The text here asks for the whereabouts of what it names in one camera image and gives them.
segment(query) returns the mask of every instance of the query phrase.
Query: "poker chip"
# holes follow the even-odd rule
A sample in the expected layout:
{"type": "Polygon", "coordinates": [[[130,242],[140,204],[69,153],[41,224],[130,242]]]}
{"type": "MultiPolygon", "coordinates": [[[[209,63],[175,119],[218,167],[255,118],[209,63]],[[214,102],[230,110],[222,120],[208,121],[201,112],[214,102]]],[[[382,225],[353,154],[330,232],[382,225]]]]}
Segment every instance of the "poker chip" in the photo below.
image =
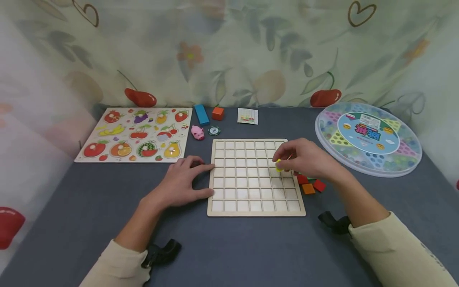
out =
{"type": "Polygon", "coordinates": [[[210,135],[212,135],[212,136],[219,135],[221,131],[222,131],[222,130],[221,130],[219,127],[217,127],[217,126],[211,126],[211,127],[207,130],[207,132],[208,132],[210,135]]]}

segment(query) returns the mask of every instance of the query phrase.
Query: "orange wooden block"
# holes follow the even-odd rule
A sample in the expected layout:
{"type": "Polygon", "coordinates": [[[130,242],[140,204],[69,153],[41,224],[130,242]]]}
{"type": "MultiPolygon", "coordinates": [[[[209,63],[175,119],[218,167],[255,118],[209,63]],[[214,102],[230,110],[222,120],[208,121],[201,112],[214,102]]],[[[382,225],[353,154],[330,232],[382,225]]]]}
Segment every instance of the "orange wooden block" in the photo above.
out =
{"type": "Polygon", "coordinates": [[[221,121],[223,120],[223,114],[225,113],[225,110],[221,107],[215,107],[212,111],[212,118],[221,121]]]}
{"type": "Polygon", "coordinates": [[[304,194],[314,194],[315,190],[312,184],[302,184],[301,185],[304,194]]]}

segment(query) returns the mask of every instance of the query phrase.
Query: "black clamp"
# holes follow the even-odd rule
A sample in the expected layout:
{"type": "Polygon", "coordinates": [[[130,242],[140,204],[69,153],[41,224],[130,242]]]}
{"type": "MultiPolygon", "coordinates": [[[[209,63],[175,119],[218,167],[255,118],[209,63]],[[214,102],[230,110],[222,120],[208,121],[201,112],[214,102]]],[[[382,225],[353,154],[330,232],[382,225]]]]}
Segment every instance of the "black clamp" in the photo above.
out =
{"type": "Polygon", "coordinates": [[[349,233],[349,225],[351,224],[351,221],[347,216],[341,217],[341,219],[337,221],[333,215],[331,215],[330,211],[325,211],[318,216],[318,219],[330,228],[331,232],[334,234],[342,235],[349,233]]]}
{"type": "Polygon", "coordinates": [[[148,247],[148,254],[142,262],[142,268],[149,268],[153,265],[163,265],[174,261],[175,257],[180,252],[182,245],[174,239],[169,242],[163,248],[152,244],[148,247]]]}

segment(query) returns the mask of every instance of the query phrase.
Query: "gray table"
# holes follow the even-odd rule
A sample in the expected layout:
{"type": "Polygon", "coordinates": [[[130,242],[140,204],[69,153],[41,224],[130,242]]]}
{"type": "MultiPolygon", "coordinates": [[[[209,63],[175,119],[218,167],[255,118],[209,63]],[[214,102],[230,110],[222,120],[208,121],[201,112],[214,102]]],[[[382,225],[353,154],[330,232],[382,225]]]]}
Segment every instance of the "gray table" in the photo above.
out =
{"type": "MultiPolygon", "coordinates": [[[[318,143],[314,120],[320,109],[260,108],[258,126],[236,124],[237,109],[225,109],[218,138],[306,137],[318,143]]],[[[193,114],[192,124],[197,124],[193,114]]],[[[186,155],[210,161],[212,137],[188,139],[186,155]]],[[[8,287],[78,286],[138,201],[164,176],[167,164],[71,166],[0,278],[8,287]]],[[[410,228],[459,281],[459,196],[424,155],[402,178],[353,174],[410,228]]],[[[208,186],[209,175],[196,180],[208,186]]],[[[343,205],[330,185],[304,196],[306,217],[209,218],[207,201],[166,212],[153,240],[182,243],[177,259],[158,267],[147,286],[380,286],[347,236],[334,236],[317,220],[343,205]]]]}

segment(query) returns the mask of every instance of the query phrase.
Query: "white sleeve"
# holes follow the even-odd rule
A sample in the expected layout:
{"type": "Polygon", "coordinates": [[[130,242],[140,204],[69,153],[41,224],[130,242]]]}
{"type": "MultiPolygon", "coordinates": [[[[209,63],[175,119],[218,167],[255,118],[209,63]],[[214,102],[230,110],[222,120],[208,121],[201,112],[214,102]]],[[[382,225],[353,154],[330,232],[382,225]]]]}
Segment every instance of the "white sleeve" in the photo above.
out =
{"type": "Polygon", "coordinates": [[[349,226],[354,246],[385,287],[457,287],[442,263],[390,212],[381,221],[349,226]]]}
{"type": "Polygon", "coordinates": [[[80,287],[142,287],[150,279],[150,268],[141,267],[146,256],[111,240],[80,287]]]}

